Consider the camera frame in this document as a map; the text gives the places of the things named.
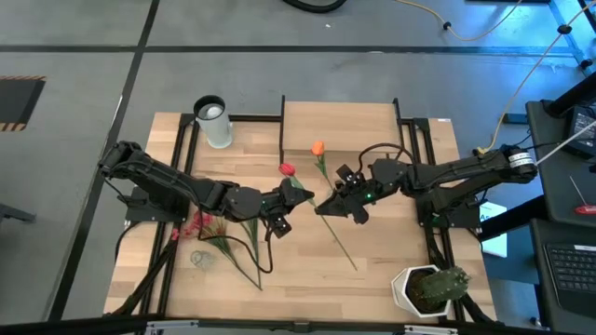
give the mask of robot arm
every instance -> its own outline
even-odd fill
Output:
[[[366,180],[359,171],[343,165],[337,170],[340,181],[335,183],[332,196],[320,204],[318,215],[344,216],[352,214],[356,223],[369,219],[364,205],[401,191],[404,195],[425,198],[436,213],[459,206],[462,201],[502,182],[527,183],[537,174],[531,156],[515,146],[503,146],[477,157],[430,166],[405,164],[390,158],[377,159],[369,166],[372,177]],[[440,185],[461,181],[455,187]]]
[[[204,212],[240,222],[254,218],[267,221],[277,237],[291,230],[284,216],[314,194],[295,188],[284,179],[278,188],[262,194],[231,181],[196,179],[151,158],[135,142],[121,141],[101,160],[105,178],[131,180],[149,194],[152,203],[167,208],[180,195]]]

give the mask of cactus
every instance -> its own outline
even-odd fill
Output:
[[[420,280],[418,283],[422,291],[420,298],[429,303],[459,299],[466,294],[469,279],[470,276],[457,266],[438,271]]]

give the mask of gray floor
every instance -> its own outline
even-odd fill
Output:
[[[136,45],[150,2],[0,0],[0,45]],[[463,35],[485,30],[508,8],[419,2]],[[557,3],[566,20],[578,10],[575,1]],[[594,35],[582,20],[574,35],[588,53]],[[493,34],[468,45],[442,33],[426,12],[390,0],[350,0],[328,16],[278,0],[169,0],[161,1],[149,45],[545,47],[557,26],[548,7],[523,6]],[[567,44],[562,39],[558,47]],[[0,229],[0,324],[44,317],[131,60],[131,53],[0,53],[0,75],[47,76],[26,130],[0,133],[0,202],[38,215],[36,224],[6,221]],[[535,61],[463,54],[145,54],[119,139],[145,144],[154,112],[190,112],[207,94],[222,96],[235,114],[278,114],[282,94],[297,101],[397,97],[404,116],[452,118],[460,153],[468,155],[488,143],[507,99]],[[513,110],[563,93],[584,77],[576,66],[570,55],[548,57]],[[526,129],[503,127],[498,142],[520,141]],[[129,183],[118,185],[129,189]],[[511,208],[541,193],[534,181],[501,185],[489,198]],[[102,313],[124,212],[104,189],[64,317]],[[501,280],[492,280],[491,288],[499,319],[528,326],[527,317],[537,314],[533,290]]]

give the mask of potted cactus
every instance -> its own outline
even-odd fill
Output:
[[[451,301],[466,294],[469,279],[459,267],[442,271],[435,265],[406,268],[391,282],[393,300],[418,317],[447,315]]]

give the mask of wooden table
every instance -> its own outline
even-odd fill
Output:
[[[320,203],[328,196],[330,189],[314,167],[315,158],[291,139],[292,136],[296,136],[295,132],[288,131],[292,127],[291,120],[295,118],[291,111],[296,106],[291,104],[292,102],[288,102],[286,105],[284,145],[287,141],[293,143],[294,147],[284,150],[285,162],[296,166],[296,176],[307,189],[316,193],[315,199]],[[392,111],[391,104],[379,105],[382,106],[360,104],[360,107]],[[317,110],[319,107],[319,104],[303,105],[302,110]],[[169,163],[180,116],[176,113],[155,115],[146,145],[146,152],[153,158]],[[394,126],[389,124],[384,127],[395,129],[394,134],[391,130],[386,133],[393,136],[394,142],[397,143],[397,126],[394,122],[395,116],[393,117]],[[430,119],[429,123],[437,162],[457,159],[458,152],[451,121]],[[190,138],[190,128],[187,131],[186,141]],[[378,137],[377,134],[377,138],[367,137],[362,140],[378,141]],[[269,191],[279,185],[282,177],[278,172],[278,139],[278,123],[235,123],[234,142],[224,150],[210,148],[204,134],[201,133],[196,148],[193,176],[235,181],[264,192]],[[325,138],[331,146],[327,152],[329,171],[335,171],[342,162],[357,168],[354,162],[358,152],[345,151],[341,148],[343,141],[339,140],[334,141],[329,136]],[[187,147],[185,143],[180,170],[183,169]],[[376,155],[384,154],[385,151],[367,155],[367,161],[372,162]],[[281,239],[274,238],[272,242],[275,271],[262,276],[263,291],[244,278],[215,247],[195,239],[183,239],[178,247],[167,315],[238,320],[437,322],[433,318],[421,321],[400,309],[394,304],[391,295],[389,283],[404,267],[428,263],[424,233],[417,224],[414,201],[396,194],[379,201],[374,207],[368,207],[368,210],[371,219],[364,225],[356,225],[352,219],[327,218],[358,266],[356,271],[333,240],[321,218],[314,214],[312,206],[305,203],[296,208],[287,217],[293,230]],[[191,208],[191,214],[194,212],[195,208]],[[155,222],[144,222],[131,230],[122,241],[105,312],[119,307],[145,275],[155,231]],[[236,224],[228,225],[228,233],[247,240],[244,231]],[[260,235],[260,263],[266,268],[264,229],[260,230]],[[472,276],[468,291],[470,296],[484,313],[495,318],[477,240],[466,230],[457,229],[451,230],[451,240],[456,264]],[[232,246],[240,264],[256,278],[254,266],[251,266],[242,246],[236,242]],[[213,254],[217,261],[211,268],[203,271],[195,267],[190,260],[190,255],[195,250],[206,250]],[[154,287],[151,311],[156,310],[160,287],[161,279],[158,278]]]

